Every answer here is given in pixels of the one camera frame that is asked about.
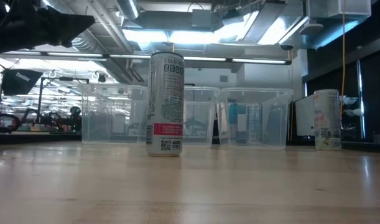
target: wooden table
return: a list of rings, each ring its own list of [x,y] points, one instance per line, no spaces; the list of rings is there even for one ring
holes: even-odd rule
[[[380,154],[0,146],[0,223],[380,223]]]

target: softbox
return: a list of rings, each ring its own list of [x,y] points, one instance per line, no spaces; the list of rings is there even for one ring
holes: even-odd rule
[[[6,96],[28,94],[42,75],[42,72],[27,69],[6,69],[3,71],[3,93]]]

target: white can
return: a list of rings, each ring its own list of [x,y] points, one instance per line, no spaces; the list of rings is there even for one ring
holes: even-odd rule
[[[314,92],[314,131],[317,149],[341,149],[338,90]]]
[[[153,54],[148,86],[147,153],[178,156],[183,143],[183,57],[170,52]]]

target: clear plastic bin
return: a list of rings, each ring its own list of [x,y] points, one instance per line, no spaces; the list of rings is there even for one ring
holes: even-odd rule
[[[216,97],[220,89],[213,87],[184,88],[183,143],[212,145],[216,118]]]
[[[82,142],[146,140],[147,87],[82,85]]]
[[[225,88],[217,99],[221,144],[284,149],[290,89]]]

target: transparent container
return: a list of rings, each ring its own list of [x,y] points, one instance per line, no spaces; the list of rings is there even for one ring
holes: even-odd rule
[[[184,88],[183,144],[210,147],[216,118],[216,97],[220,89]]]
[[[146,141],[147,87],[82,85],[82,142]]]
[[[218,99],[221,144],[284,149],[293,90],[225,88]]]

